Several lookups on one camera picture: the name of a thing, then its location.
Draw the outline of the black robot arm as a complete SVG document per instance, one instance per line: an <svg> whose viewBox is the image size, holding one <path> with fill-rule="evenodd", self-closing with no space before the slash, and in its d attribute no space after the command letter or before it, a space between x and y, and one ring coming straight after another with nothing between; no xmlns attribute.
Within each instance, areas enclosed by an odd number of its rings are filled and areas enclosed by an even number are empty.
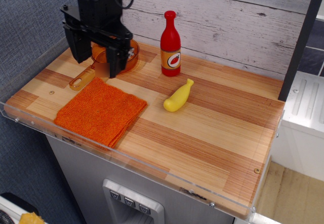
<svg viewBox="0 0 324 224"><path fill-rule="evenodd" d="M82 63L92 55L91 43L106 49L109 78L126 68L133 34L122 24L127 6L122 0L77 0L77 6L63 5L63 27L74 59Z"/></svg>

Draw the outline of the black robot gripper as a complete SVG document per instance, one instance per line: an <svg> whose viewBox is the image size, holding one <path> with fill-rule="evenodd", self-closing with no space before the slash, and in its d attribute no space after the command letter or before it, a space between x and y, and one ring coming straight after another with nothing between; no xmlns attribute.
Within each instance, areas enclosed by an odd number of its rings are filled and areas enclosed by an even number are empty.
<svg viewBox="0 0 324 224"><path fill-rule="evenodd" d="M109 77L115 78L126 68L133 34L122 24L123 0L77 0L77 6L63 5L65 36L78 63L92 54L91 42L106 47Z"/></svg>

